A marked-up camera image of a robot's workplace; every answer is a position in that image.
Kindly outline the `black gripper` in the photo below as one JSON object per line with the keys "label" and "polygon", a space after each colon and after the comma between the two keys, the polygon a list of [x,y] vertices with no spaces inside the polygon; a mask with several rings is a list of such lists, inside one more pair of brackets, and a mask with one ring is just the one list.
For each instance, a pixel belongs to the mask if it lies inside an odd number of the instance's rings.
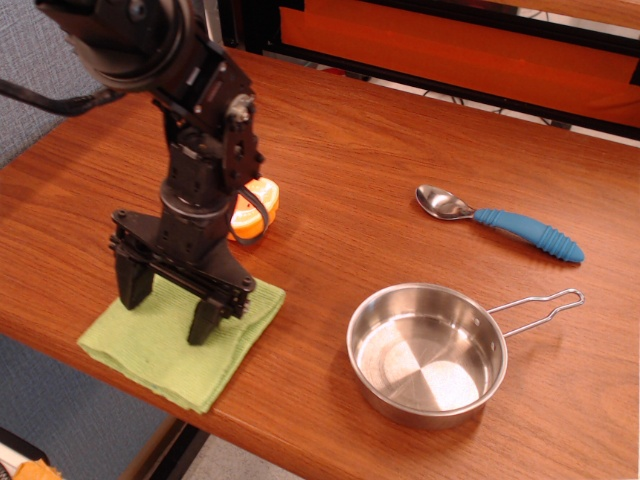
{"label": "black gripper", "polygon": [[242,317],[256,281],[228,245],[237,197],[190,205],[165,196],[159,217],[115,210],[110,248],[124,307],[132,310],[142,303],[152,292],[154,276],[160,275],[201,299],[189,330],[190,345],[203,345],[221,317]]}

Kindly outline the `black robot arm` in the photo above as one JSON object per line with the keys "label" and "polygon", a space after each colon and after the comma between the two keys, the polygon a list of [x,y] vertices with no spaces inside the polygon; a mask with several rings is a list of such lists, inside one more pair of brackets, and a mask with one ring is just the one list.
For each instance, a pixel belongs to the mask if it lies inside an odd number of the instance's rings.
{"label": "black robot arm", "polygon": [[162,111],[169,152],[162,212],[118,210],[112,238],[119,297],[140,305],[162,276],[198,298],[188,341],[241,317],[255,280],[231,254],[239,199],[263,155],[248,76],[212,42],[186,1],[41,1],[86,70],[107,90],[146,92]]}

